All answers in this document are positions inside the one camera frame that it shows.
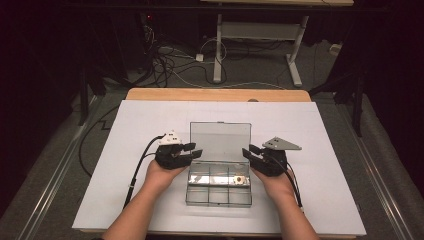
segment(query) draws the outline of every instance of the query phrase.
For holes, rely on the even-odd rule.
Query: dark background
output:
[[[367,7],[389,2],[356,1],[355,4]],[[331,72],[333,78],[350,69],[352,63],[367,60],[365,93],[401,161],[423,193],[420,178],[424,135],[422,3],[394,2],[392,14],[361,17],[354,25],[351,18],[337,20],[336,15],[311,17],[304,40],[309,45],[323,39],[333,43],[344,40]],[[144,64],[142,34],[138,33],[136,17],[121,13],[92,14],[87,18],[61,11],[60,3],[53,0],[2,1],[1,214],[50,136],[71,113],[81,66],[87,68],[93,91],[101,94],[102,76],[118,81],[126,77],[125,69]],[[156,19],[162,33],[194,48],[199,46],[203,35],[211,37],[215,32],[213,15],[193,13],[176,18],[173,14],[159,14]],[[332,91],[340,89],[354,91],[343,86]]]

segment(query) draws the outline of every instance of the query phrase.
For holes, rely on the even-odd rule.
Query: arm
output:
[[[252,169],[263,182],[265,190],[274,202],[280,218],[281,235],[284,240],[319,239],[294,197],[292,185],[283,173],[278,177],[267,177]]]
[[[150,162],[140,191],[103,234],[103,239],[145,239],[156,200],[184,169],[167,170],[156,160]]]

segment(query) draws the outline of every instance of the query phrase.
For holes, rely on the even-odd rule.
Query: gray carpet floor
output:
[[[323,42],[316,46],[301,48],[296,61],[304,83],[301,89],[309,90],[325,81],[336,59],[328,53],[329,47],[330,44]],[[273,50],[252,52],[248,56],[242,48],[241,50],[231,50],[229,47],[227,59],[223,62],[227,78],[222,86],[243,84],[233,86],[233,88],[295,89],[285,60],[281,58],[282,53],[288,52],[290,52],[288,43],[283,43]],[[184,55],[184,53],[175,51],[174,54]],[[172,59],[178,64],[191,61],[181,57],[172,57]],[[212,79],[212,65],[197,65],[205,67],[205,70],[193,67],[178,73],[178,76],[173,75],[168,79],[168,87],[196,87],[194,85],[216,87],[205,81],[205,71],[206,76]],[[182,71],[185,68],[175,68],[174,71]],[[139,76],[134,70],[129,72],[133,79]],[[37,204],[40,197],[46,186],[51,184],[51,177],[60,166],[63,156],[67,154],[70,156],[69,165],[62,168],[64,169],[63,179],[57,183],[60,187],[52,193],[50,198],[52,201],[47,202],[44,208],[46,211],[39,215],[42,221],[34,226],[33,231],[29,231],[31,234],[25,232],[23,235],[28,236],[27,239],[91,239],[100,236],[98,233],[83,233],[71,228],[90,178],[84,173],[78,161],[78,146],[71,151],[69,144],[75,139],[77,132],[82,131],[84,135],[88,126],[95,124],[84,139],[81,148],[84,165],[89,172],[93,172],[109,134],[108,130],[102,130],[102,124],[95,122],[114,106],[118,106],[128,91],[109,80],[106,80],[106,84],[107,94],[104,97],[95,98],[91,104],[90,121],[85,128],[78,126],[80,106],[76,99],[75,111],[51,137],[49,144],[46,145],[31,169],[14,201],[1,218],[0,239],[17,239],[24,229],[28,229],[25,228],[27,221],[32,216],[34,209],[39,209]],[[349,124],[351,109],[349,105],[336,105],[331,93],[317,94],[313,97],[313,101],[318,105],[334,151],[367,230],[367,235],[359,237],[359,239],[424,239],[423,199],[403,168],[367,98],[364,99],[361,122],[363,137],[361,138],[357,138],[352,133]],[[115,115],[116,110],[104,117],[106,128],[112,126]],[[365,153],[368,155],[364,154],[358,141],[366,147]],[[367,167],[364,155],[373,160],[375,169],[370,170]],[[400,224],[401,230],[396,227],[398,219],[394,220],[388,214],[388,211],[393,208],[386,205],[385,196],[379,193],[375,179],[371,176],[373,171],[379,174],[390,197],[395,201],[396,210],[400,213],[402,223],[406,226]],[[200,238],[148,236],[148,239]]]

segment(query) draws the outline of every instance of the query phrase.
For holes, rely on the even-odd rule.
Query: wrist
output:
[[[143,198],[145,201],[149,200],[155,202],[161,194],[161,191],[142,186],[140,191],[137,193],[136,197]]]
[[[296,198],[293,193],[278,193],[270,196],[274,204],[279,207],[280,205],[297,205]]]

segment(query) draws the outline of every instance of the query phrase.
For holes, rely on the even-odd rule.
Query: clear plastic box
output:
[[[190,141],[203,149],[193,160],[187,180],[190,206],[250,207],[249,161],[242,148],[250,143],[251,124],[192,122]]]

